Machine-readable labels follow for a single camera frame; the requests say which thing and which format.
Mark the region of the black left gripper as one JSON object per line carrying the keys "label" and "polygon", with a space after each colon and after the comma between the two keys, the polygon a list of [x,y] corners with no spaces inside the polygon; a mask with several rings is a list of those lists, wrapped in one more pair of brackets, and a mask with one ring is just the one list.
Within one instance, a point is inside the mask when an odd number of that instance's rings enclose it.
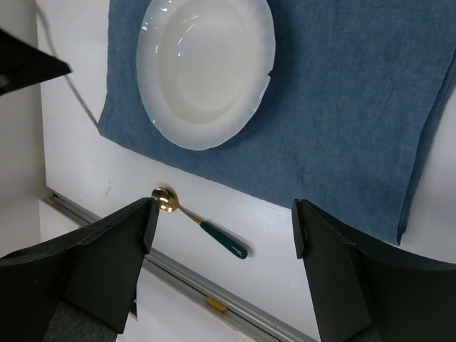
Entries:
{"label": "black left gripper", "polygon": [[1,30],[1,94],[68,75],[70,66]]}

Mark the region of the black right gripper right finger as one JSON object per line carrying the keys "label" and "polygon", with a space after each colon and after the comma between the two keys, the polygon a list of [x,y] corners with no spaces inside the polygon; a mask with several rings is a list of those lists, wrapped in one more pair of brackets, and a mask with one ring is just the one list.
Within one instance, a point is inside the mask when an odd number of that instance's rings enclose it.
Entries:
{"label": "black right gripper right finger", "polygon": [[386,244],[309,201],[292,207],[322,341],[453,341],[455,265]]}

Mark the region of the blue cloth napkin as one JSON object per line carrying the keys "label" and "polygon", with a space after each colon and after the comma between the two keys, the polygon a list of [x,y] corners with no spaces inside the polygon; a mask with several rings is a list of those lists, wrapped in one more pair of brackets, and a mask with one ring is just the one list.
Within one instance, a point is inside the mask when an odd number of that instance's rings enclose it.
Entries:
{"label": "blue cloth napkin", "polygon": [[399,244],[455,88],[453,1],[268,1],[276,54],[258,111],[223,145],[178,147],[138,89],[151,1],[112,1],[99,133],[166,165],[283,207],[306,198]]}

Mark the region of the clear glass plate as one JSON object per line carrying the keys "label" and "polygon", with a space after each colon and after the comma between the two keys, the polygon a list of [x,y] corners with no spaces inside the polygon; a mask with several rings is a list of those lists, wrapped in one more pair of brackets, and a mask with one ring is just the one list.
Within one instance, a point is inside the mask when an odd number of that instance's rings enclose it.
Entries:
{"label": "clear glass plate", "polygon": [[259,108],[275,52],[266,1],[151,1],[136,53],[144,109],[176,146],[220,146]]}

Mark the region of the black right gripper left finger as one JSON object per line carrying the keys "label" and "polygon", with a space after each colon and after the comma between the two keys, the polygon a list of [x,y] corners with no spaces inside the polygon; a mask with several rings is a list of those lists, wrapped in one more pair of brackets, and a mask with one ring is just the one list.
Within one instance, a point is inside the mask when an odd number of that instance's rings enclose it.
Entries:
{"label": "black right gripper left finger", "polygon": [[1,258],[3,341],[115,341],[136,311],[159,209],[149,197]]}

